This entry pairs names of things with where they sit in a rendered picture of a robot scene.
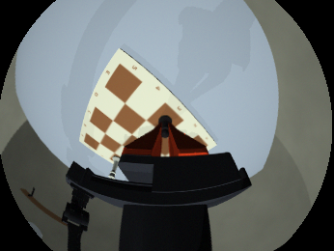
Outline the brown and cream chessboard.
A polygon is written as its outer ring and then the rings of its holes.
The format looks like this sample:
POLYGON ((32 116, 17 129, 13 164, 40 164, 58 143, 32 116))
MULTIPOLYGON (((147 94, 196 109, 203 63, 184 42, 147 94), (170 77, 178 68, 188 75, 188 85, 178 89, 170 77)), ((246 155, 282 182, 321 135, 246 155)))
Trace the brown and cream chessboard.
POLYGON ((217 145, 163 83, 119 48, 92 93, 79 141, 114 164, 113 156, 121 157, 123 148, 152 130, 163 115, 208 150, 217 145))

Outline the black pawn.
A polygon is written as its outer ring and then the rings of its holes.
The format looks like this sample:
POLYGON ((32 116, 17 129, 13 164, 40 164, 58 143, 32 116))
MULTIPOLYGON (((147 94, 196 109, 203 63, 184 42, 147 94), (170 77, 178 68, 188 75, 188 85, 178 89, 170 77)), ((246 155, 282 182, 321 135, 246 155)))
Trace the black pawn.
POLYGON ((163 138, 169 137, 169 123, 172 122, 171 117, 163 115, 158 119, 159 123, 162 123, 161 136, 163 138))

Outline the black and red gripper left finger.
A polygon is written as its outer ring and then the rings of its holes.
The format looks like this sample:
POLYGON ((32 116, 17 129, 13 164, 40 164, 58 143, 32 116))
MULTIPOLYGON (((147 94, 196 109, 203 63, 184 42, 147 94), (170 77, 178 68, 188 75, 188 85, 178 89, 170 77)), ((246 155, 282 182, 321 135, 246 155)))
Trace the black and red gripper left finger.
POLYGON ((162 148, 162 123, 159 123, 153 130, 126 145, 122 154, 146 154, 161 156, 162 148))

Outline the white chess queen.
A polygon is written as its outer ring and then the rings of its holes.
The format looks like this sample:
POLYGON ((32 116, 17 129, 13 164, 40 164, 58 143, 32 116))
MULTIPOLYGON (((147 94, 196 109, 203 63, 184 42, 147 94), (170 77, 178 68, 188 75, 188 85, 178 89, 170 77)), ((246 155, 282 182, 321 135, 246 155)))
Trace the white chess queen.
POLYGON ((120 158, 118 156, 113 156, 113 161, 114 161, 114 164, 113 164, 113 168, 112 168, 112 171, 110 171, 110 174, 109 174, 109 178, 111 179, 115 179, 115 175, 116 175, 116 170, 118 168, 118 163, 119 163, 119 160, 120 158))

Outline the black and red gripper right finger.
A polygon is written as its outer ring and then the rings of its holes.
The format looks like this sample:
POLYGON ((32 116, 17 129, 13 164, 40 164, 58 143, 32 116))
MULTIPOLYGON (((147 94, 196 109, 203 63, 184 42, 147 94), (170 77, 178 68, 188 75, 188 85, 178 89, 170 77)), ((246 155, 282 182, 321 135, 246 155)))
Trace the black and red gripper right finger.
POLYGON ((169 123, 168 142, 170 156, 209 154, 205 145, 181 132, 171 123, 169 123))

